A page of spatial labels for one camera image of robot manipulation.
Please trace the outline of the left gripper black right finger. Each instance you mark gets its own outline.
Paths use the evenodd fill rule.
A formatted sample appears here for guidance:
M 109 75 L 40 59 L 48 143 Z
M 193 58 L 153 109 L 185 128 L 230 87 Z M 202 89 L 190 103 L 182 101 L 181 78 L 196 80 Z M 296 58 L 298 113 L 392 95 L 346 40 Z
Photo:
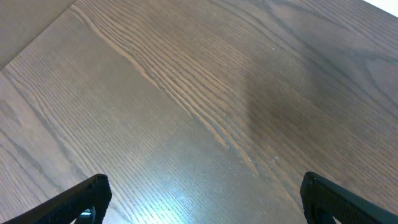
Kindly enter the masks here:
M 308 224 L 397 224 L 396 214 L 314 172 L 305 173 L 300 195 Z

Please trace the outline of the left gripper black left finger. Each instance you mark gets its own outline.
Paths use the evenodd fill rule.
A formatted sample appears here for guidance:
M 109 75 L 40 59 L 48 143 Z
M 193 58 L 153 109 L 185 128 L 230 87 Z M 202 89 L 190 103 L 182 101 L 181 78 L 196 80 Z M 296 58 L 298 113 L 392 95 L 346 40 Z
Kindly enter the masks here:
M 111 197 L 108 177 L 96 174 L 4 224 L 102 224 Z

